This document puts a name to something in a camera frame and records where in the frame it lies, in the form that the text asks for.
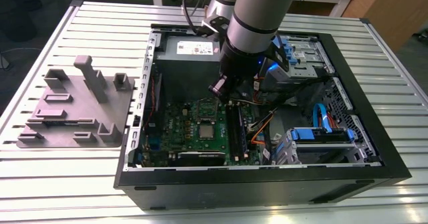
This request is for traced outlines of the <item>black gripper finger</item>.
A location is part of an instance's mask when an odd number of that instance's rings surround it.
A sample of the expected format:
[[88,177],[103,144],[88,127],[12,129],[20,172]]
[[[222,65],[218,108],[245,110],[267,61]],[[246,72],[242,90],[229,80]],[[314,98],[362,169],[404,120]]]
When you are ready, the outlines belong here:
[[221,75],[219,79],[209,86],[209,91],[222,103],[226,103],[229,101],[231,91],[230,78],[226,75]]

